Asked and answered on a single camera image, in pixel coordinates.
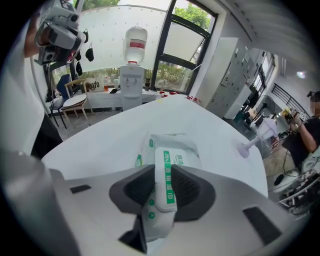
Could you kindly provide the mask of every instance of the desk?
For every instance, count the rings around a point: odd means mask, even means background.
[[[182,95],[170,95],[111,116],[77,133],[42,159],[66,180],[104,175],[135,166],[146,132],[186,133],[197,145],[202,168],[242,181],[268,197],[256,146],[242,158],[237,142],[248,140],[232,126]]]

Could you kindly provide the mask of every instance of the wooden chair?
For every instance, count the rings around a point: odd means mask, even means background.
[[[68,82],[68,83],[66,83],[64,85],[66,87],[66,92],[68,93],[69,99],[63,104],[63,107],[61,108],[61,110],[62,110],[65,118],[68,120],[68,122],[71,124],[72,127],[73,127],[73,125],[70,122],[70,119],[68,118],[67,111],[72,111],[73,110],[75,115],[76,115],[76,117],[78,118],[78,114],[77,114],[76,110],[82,110],[85,119],[89,123],[87,114],[86,114],[85,109],[84,109],[84,104],[86,102],[88,102],[88,105],[90,107],[91,113],[94,114],[94,112],[93,112],[93,110],[92,110],[92,108],[90,106],[89,100],[88,100],[88,92],[86,90],[86,86],[84,84],[84,81],[85,81],[85,79],[77,79],[77,80],[73,80],[71,82]],[[81,84],[83,86],[83,89],[84,89],[85,93],[76,94],[76,95],[73,95],[73,96],[71,95],[70,96],[70,92],[68,90],[68,86],[72,87],[72,85],[75,85],[75,84]]]

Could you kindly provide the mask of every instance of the ceiling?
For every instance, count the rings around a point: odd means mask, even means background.
[[[318,52],[304,26],[279,0],[217,0],[241,23],[255,48],[317,72]]]

